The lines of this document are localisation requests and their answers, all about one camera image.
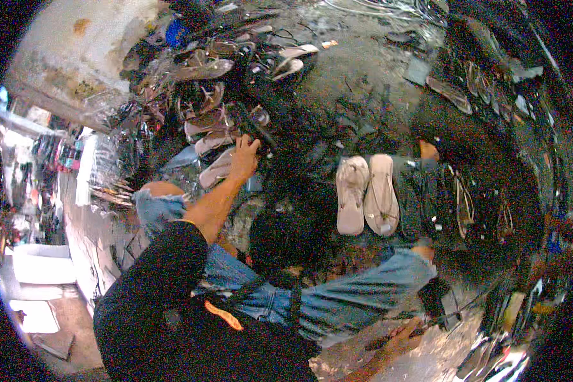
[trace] clothing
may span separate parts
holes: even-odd
[[[127,381],[315,381],[311,355],[269,331],[238,330],[190,289],[208,251],[191,223],[165,226],[100,299],[94,332],[104,366]]]
[[[157,232],[163,226],[161,221],[147,217],[168,218],[171,211],[182,211],[184,205],[179,198],[153,197],[148,190],[135,193],[138,216],[145,232]],[[302,289],[299,333],[322,347],[348,340],[437,275],[435,266],[409,249],[388,250],[382,260],[378,267],[361,274]],[[218,292],[228,296],[255,277],[259,276],[248,266],[213,245],[208,251],[203,279],[194,294]],[[243,302],[240,311],[260,320],[288,325],[290,297],[289,290],[266,283]]]

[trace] orange label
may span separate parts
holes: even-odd
[[[231,313],[224,311],[223,309],[219,309],[217,307],[215,307],[214,305],[212,305],[210,302],[206,301],[206,303],[204,304],[204,306],[206,307],[206,310],[208,310],[208,312],[215,314],[219,317],[221,317],[223,320],[225,320],[225,322],[227,322],[229,324],[229,326],[231,326],[232,328],[236,329],[236,330],[244,330],[244,328],[242,327],[242,325],[240,325],[240,321],[237,320],[237,318],[233,317],[231,315]]]

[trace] white wall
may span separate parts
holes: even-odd
[[[118,76],[123,57],[165,6],[158,0],[54,0],[21,41],[7,89],[98,127],[111,107],[126,100],[128,82]]]

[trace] bare foot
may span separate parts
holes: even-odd
[[[427,141],[421,140],[419,142],[420,142],[420,157],[422,159],[435,159],[436,161],[439,161],[439,152],[437,152],[435,146],[433,146]]]

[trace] denim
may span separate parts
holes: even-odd
[[[160,232],[165,218],[184,209],[181,197],[153,197],[142,191],[134,195],[134,200],[145,232],[151,233],[150,240]],[[229,297],[232,291],[258,277],[216,244],[209,247],[207,256],[203,279],[194,295]],[[378,267],[302,289],[300,335],[321,347],[348,340],[437,275],[434,265],[409,249],[388,249],[380,258],[383,261]],[[288,326],[290,298],[291,291],[267,282],[237,308],[255,319]]]

